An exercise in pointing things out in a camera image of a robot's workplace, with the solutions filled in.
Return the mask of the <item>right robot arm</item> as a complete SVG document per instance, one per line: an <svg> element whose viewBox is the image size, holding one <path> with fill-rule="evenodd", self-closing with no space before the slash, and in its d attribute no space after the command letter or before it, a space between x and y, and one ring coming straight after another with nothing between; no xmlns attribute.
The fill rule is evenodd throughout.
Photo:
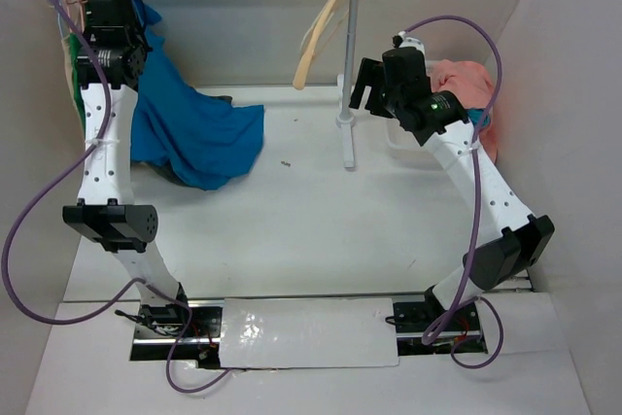
<svg viewBox="0 0 622 415"><path fill-rule="evenodd" d="M432 89L421 51L403 47L379 60L364 58L350 106L397 120L479 211L475 246L461 266L426 292L429 326L447 329L458 317L455 302L488 292L536 264L555 231L552 221L536 216L513 192L475 138L456 94Z"/></svg>

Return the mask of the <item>blue t shirt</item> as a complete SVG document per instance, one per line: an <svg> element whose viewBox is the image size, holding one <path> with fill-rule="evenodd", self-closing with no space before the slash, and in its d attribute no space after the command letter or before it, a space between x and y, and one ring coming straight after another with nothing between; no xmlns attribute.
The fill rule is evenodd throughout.
<svg viewBox="0 0 622 415"><path fill-rule="evenodd" d="M140 0L136 13L151 51L139 79L130 158L190 188L217 190L253 168L264 140L262 105L235 107L187 84L152 27L160 14Z"/></svg>

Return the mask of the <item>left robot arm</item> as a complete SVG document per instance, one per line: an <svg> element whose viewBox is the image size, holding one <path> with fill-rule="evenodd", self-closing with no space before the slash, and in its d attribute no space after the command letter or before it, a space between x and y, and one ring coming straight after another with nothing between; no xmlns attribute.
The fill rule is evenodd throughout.
<svg viewBox="0 0 622 415"><path fill-rule="evenodd" d="M135 202L130 181L131 121L150 50L133 0L86 0L84 37L74 64L89 155L78 201L62 218L135 280L141 319L179 336L192 313L157 248L156 209Z"/></svg>

